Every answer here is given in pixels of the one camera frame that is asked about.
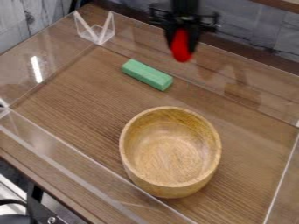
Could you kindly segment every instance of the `black metal frame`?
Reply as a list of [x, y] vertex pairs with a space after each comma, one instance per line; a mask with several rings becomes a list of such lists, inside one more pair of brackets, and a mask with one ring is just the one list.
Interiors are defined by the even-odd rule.
[[26, 191], [26, 204], [32, 210], [32, 217], [41, 224], [65, 224], [61, 218], [42, 205], [42, 189], [34, 184], [29, 183]]

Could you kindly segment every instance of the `wooden tabletop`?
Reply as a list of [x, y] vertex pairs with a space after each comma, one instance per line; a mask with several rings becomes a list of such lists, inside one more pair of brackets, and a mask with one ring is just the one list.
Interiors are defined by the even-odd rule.
[[276, 7], [277, 9], [284, 11], [291, 11], [293, 13], [299, 12], [297, 0], [251, 0], [251, 1]]
[[[88, 21], [94, 19], [94, 15], [105, 15], [101, 9], [90, 5], [85, 11], [90, 13]], [[65, 18], [56, 27], [70, 26], [70, 23], [70, 19]], [[122, 30], [110, 43], [105, 47], [90, 45], [57, 70], [54, 77], [13, 105], [13, 110], [125, 179], [128, 177], [120, 161], [117, 141], [129, 119], [157, 106], [178, 106], [197, 112], [218, 132], [222, 144], [218, 169], [209, 184], [197, 193], [182, 199], [164, 199], [162, 202], [198, 223], [263, 223], [297, 136], [297, 128], [288, 124], [297, 118], [296, 79], [291, 74], [206, 45], [201, 45], [196, 53], [197, 64], [176, 64], [164, 54], [166, 49], [161, 41], [162, 34], [157, 32], [150, 38], [148, 33], [152, 28], [142, 24], [136, 24], [138, 28], [129, 32], [129, 23], [126, 20], [116, 24], [116, 28]], [[52, 38], [60, 42], [60, 49], [68, 48], [73, 39], [62, 39], [62, 35], [54, 33], [54, 26], [50, 33]], [[25, 47], [32, 47], [41, 39], [44, 41], [46, 35], [49, 32], [40, 33], [26, 46], [16, 47], [2, 56], [4, 61], [14, 57]], [[116, 47], [121, 54], [110, 51]], [[129, 56], [169, 74], [181, 76], [180, 79], [173, 78], [173, 84], [165, 92], [158, 92], [121, 74], [120, 67]], [[200, 75], [204, 85], [198, 85]], [[240, 98], [241, 103], [239, 99], [220, 94], [220, 91], [212, 91], [216, 86], [222, 90], [222, 85], [228, 84], [222, 79], [230, 78], [233, 81], [226, 86], [228, 92]], [[245, 93], [239, 85], [233, 86], [235, 82], [239, 84], [244, 79], [251, 86]], [[257, 94], [249, 92], [252, 87], [259, 89]], [[287, 102], [291, 102], [291, 106], [284, 108]], [[72, 155], [70, 150], [62, 147], [49, 147], [38, 142], [41, 147], [36, 148], [36, 153], [46, 153], [60, 165], [66, 165], [72, 171], [68, 176], [58, 166], [48, 163], [32, 151], [28, 152], [5, 133], [0, 133], [0, 140], [1, 157], [88, 221], [130, 223], [90, 193], [92, 187], [102, 185], [102, 179], [93, 165], [85, 164], [85, 157]], [[80, 176], [80, 181], [88, 183], [85, 187], [77, 184], [73, 174]], [[279, 210], [279, 213], [281, 217], [287, 216], [285, 210]]]

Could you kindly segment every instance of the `white wall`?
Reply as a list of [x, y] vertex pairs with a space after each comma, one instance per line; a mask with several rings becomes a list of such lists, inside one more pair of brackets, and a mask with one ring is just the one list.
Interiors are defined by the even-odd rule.
[[0, 0], [0, 53], [68, 14], [70, 0]]

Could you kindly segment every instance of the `wood grain surface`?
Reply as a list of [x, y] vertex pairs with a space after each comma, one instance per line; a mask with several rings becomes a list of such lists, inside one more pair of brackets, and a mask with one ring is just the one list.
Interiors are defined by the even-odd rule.
[[[106, 13], [100, 8], [86, 5], [81, 13], [90, 24], [104, 23]], [[280, 120], [296, 124], [297, 76], [209, 45], [200, 45], [190, 63], [176, 63], [164, 43], [162, 30], [118, 15], [114, 15], [114, 21], [116, 36], [105, 43], [106, 49], [186, 79], [201, 88]]]
[[280, 10], [299, 13], [299, 1], [297, 0], [251, 0], [251, 1], [265, 4], [272, 7], [276, 7]]
[[[144, 36], [138, 37], [148, 37], [148, 31], [144, 32]], [[153, 48], [162, 48], [158, 35], [156, 37], [157, 39], [148, 38], [148, 43]], [[40, 38], [41, 35], [32, 38], [32, 43]], [[133, 45], [121, 37], [116, 37], [113, 41], [117, 41], [113, 44], [125, 46], [122, 49], [126, 53], [132, 52], [126, 50], [128, 47], [136, 47], [142, 53], [141, 59], [156, 61], [157, 67], [161, 65], [158, 61], [170, 62], [166, 55], [162, 57], [148, 45]], [[200, 75], [216, 77], [220, 70], [229, 77], [233, 70], [225, 68], [225, 65], [232, 66], [236, 71], [243, 71], [245, 67], [249, 84], [265, 84], [259, 87], [260, 92], [276, 89], [280, 98], [287, 101], [297, 100], [297, 95], [292, 94], [292, 91], [297, 91], [296, 84], [288, 80], [287, 73], [208, 46], [202, 46], [198, 52], [198, 55], [204, 55], [200, 57], [204, 65], [197, 68]], [[198, 192], [182, 199], [165, 199], [164, 202], [198, 223], [261, 223], [285, 168], [297, 128], [182, 79], [174, 78], [172, 87], [164, 93], [158, 92], [121, 74], [120, 67], [126, 60], [128, 57], [92, 46], [13, 109], [124, 178], [126, 174], [120, 161], [117, 142], [129, 119], [145, 109], [158, 106], [184, 107], [197, 112], [218, 132], [222, 144], [218, 169]], [[173, 63], [168, 64], [168, 67], [177, 69]], [[192, 75], [182, 69], [181, 73]], [[73, 183], [70, 177], [65, 178], [65, 175], [52, 168], [48, 170], [46, 163], [36, 158], [33, 153], [24, 153], [20, 146], [10, 143], [2, 134], [1, 139], [6, 142], [5, 147], [0, 145], [2, 153], [42, 177], [42, 181], [52, 183], [45, 188], [53, 195], [58, 197], [58, 191], [74, 199], [76, 203], [81, 200], [80, 206], [93, 214], [89, 221], [100, 223], [100, 210], [104, 209], [98, 206], [102, 205], [100, 199], [85, 192], [84, 187]], [[70, 157], [60, 157], [60, 162], [72, 165], [73, 171], [80, 172], [84, 179], [92, 178], [90, 173], [80, 169], [80, 164], [70, 164]], [[69, 206], [86, 215], [78, 206]]]

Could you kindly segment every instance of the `transparent plastic box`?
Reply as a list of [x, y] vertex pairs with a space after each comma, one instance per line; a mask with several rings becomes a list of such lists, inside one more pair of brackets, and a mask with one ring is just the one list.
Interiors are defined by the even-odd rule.
[[[78, 14], [104, 27], [106, 11], [86, 5]], [[1, 155], [94, 223], [296, 223], [297, 76], [204, 44], [178, 64], [161, 29], [110, 14], [114, 36], [102, 45], [78, 35], [69, 14], [1, 55]], [[174, 77], [164, 93], [121, 74], [128, 59]], [[182, 199], [140, 190], [118, 158], [125, 123], [164, 105], [201, 114], [222, 143], [212, 181]]]

